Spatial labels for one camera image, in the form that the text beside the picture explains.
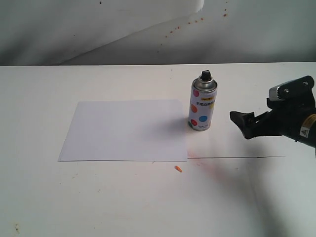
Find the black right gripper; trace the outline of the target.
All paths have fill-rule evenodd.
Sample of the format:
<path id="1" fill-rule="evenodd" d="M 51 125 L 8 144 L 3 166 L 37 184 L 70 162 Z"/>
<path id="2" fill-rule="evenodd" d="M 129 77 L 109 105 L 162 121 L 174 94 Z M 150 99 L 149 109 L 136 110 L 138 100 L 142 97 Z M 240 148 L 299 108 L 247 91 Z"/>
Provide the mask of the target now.
<path id="1" fill-rule="evenodd" d="M 267 98 L 270 112 L 259 115 L 230 112 L 230 120 L 240 129 L 245 139 L 263 136 L 285 136 L 310 147 L 316 147 L 316 102 L 311 92 L 301 96 L 272 101 Z"/>

